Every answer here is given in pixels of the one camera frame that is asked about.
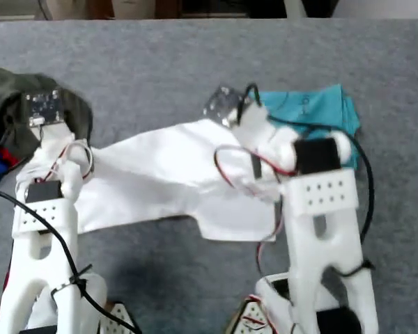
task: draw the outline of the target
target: gray fabric surface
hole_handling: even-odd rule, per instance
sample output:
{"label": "gray fabric surface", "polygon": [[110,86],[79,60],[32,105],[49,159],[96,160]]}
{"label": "gray fabric surface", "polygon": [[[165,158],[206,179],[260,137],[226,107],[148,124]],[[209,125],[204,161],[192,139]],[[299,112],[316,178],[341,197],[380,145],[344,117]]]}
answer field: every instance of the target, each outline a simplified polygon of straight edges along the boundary
{"label": "gray fabric surface", "polygon": [[[263,90],[343,84],[376,179],[364,251],[377,266],[380,332],[418,333],[418,21],[0,24],[0,66],[43,72],[83,93],[96,147],[196,120],[221,81]],[[358,187],[362,221],[363,171]],[[11,192],[12,178],[1,188]],[[12,217],[0,200],[0,290]],[[285,271],[284,237],[267,250],[266,271]],[[190,218],[84,235],[80,256],[145,333],[221,333],[258,279],[254,245],[202,240]]]}

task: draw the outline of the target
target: white cloth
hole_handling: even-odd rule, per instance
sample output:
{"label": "white cloth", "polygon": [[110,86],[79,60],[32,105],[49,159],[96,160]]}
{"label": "white cloth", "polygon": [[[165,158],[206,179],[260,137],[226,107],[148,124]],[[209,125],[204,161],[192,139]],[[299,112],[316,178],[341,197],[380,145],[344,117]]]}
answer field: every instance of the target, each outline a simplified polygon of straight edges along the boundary
{"label": "white cloth", "polygon": [[222,179],[213,155],[224,144],[238,142],[228,129],[200,120],[93,149],[95,171],[76,202],[79,233],[189,215],[203,238],[262,240],[274,227],[273,204]]}

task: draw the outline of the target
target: white robot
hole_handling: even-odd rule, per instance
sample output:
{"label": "white robot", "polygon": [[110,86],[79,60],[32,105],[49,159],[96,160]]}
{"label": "white robot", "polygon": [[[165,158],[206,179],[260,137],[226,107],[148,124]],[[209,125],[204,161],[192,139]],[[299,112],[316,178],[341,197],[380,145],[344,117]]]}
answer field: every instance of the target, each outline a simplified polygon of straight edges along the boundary
{"label": "white robot", "polygon": [[74,203],[93,158],[87,142],[75,140],[64,122],[60,98],[57,90],[24,97],[32,104],[28,124],[40,147],[17,176],[19,202],[0,334],[140,333],[122,304],[104,309],[103,278],[88,273],[91,266],[76,268]]}
{"label": "white robot", "polygon": [[[377,334],[371,275],[363,265],[359,239],[355,176],[352,169],[340,168],[351,153],[346,136],[332,132],[319,141],[299,140],[291,128],[272,125],[260,103],[232,95],[228,88],[221,92],[233,97],[233,110],[222,122],[240,144],[280,171],[298,172],[282,178],[277,187],[284,197],[290,270],[257,283],[256,296],[230,333],[319,334],[339,333],[340,328],[340,333]],[[1,299],[0,334],[140,333],[123,305],[104,310],[104,280],[86,272],[89,267],[76,268],[74,203],[93,161],[87,144],[75,140],[64,123],[59,104],[52,104],[58,96],[54,91],[25,97],[42,106],[32,109],[28,119],[41,145],[17,176],[13,253]],[[206,113],[219,110],[217,101],[207,105]],[[264,173],[268,170],[262,168],[257,178]],[[2,192],[0,196],[12,201]],[[321,238],[314,230],[316,216],[325,216]],[[343,276],[349,308],[339,307],[321,285],[328,267]]]}
{"label": "white robot", "polygon": [[[249,98],[251,89],[256,101]],[[229,127],[242,147],[275,170],[287,175],[297,171],[277,186],[284,199],[290,269],[257,283],[256,296],[247,300],[227,333],[377,334],[371,265],[359,238],[355,174],[341,168],[351,156],[348,137],[333,131],[310,141],[290,127],[275,127],[255,85],[244,95],[221,87],[205,114]],[[269,176],[265,173],[264,168],[258,173],[258,183]],[[318,237],[314,219],[319,216],[325,217],[326,230]],[[346,287],[348,307],[340,306],[321,284],[330,267]]]}

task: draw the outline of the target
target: teal cloth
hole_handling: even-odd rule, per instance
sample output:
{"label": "teal cloth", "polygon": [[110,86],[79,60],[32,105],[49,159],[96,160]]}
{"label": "teal cloth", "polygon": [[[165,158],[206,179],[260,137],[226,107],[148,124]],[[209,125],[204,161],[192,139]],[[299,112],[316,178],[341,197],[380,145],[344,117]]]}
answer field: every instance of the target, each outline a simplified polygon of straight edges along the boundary
{"label": "teal cloth", "polygon": [[[354,136],[360,123],[351,97],[341,85],[334,85],[314,92],[260,92],[262,103],[271,116],[293,122],[320,123],[334,125]],[[304,127],[294,127],[302,133]],[[326,130],[316,130],[308,138],[325,137]],[[359,154],[353,147],[352,157],[345,165],[357,168]]]}

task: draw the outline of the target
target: dark green fabric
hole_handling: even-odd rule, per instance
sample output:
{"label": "dark green fabric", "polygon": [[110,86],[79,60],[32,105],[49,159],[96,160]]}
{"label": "dark green fabric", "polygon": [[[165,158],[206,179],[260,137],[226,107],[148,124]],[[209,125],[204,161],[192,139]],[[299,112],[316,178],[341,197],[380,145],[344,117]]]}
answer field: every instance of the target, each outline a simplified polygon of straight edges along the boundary
{"label": "dark green fabric", "polygon": [[[28,111],[21,108],[25,93],[62,88],[43,74],[14,74],[0,68],[0,144],[18,159],[33,154],[37,138],[28,126]],[[76,93],[62,88],[65,102],[65,122],[76,138],[89,138],[93,117],[89,105]]]}

